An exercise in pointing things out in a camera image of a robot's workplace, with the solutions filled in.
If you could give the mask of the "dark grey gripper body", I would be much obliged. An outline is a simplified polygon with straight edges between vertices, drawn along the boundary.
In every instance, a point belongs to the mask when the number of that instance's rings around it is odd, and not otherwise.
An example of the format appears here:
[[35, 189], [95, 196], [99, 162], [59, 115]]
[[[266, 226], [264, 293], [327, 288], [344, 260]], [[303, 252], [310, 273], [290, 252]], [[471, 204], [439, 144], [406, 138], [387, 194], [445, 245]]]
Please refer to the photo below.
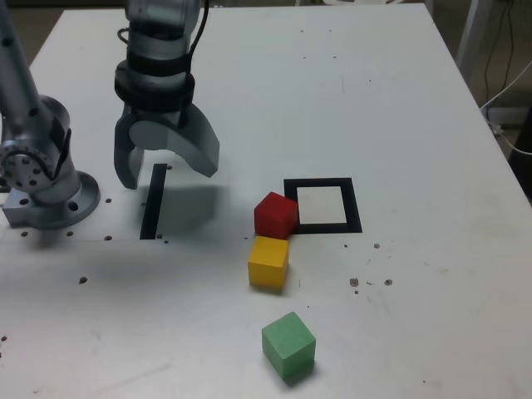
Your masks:
[[187, 126], [189, 123], [188, 110], [170, 113], [142, 111], [130, 106], [125, 106], [123, 115], [133, 115], [135, 121], [153, 121], [154, 123], [168, 126]]

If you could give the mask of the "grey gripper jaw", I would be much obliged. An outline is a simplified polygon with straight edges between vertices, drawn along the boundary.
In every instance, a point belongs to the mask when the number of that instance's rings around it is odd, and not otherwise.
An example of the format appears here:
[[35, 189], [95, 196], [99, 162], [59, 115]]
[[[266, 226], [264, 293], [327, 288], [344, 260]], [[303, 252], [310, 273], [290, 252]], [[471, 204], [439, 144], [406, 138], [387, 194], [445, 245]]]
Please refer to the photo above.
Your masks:
[[116, 123], [114, 166], [117, 177], [125, 188], [136, 190], [144, 160], [144, 150], [130, 138], [130, 128], [137, 122], [131, 108], [125, 108]]
[[180, 115], [187, 117], [182, 127], [162, 121], [137, 121], [129, 129], [129, 137], [142, 150], [170, 150], [192, 170], [212, 177], [219, 166], [219, 140], [211, 124], [194, 104]]

